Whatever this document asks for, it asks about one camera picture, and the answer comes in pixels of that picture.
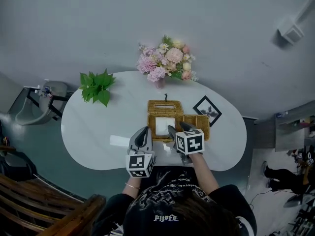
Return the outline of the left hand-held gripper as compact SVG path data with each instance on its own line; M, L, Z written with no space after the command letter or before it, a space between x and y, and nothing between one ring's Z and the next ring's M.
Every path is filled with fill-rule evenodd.
M149 127L138 130L130 139L126 155L126 170L131 177L147 178L156 163L152 131Z

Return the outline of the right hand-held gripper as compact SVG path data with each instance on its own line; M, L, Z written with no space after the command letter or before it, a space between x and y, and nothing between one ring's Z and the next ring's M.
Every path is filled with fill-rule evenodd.
M180 154L182 164L188 165L192 163L190 155L195 153L203 153L204 151L204 133L201 129L196 129L191 123L180 122L183 132L176 132L176 129L168 125L169 137L175 142L176 151Z

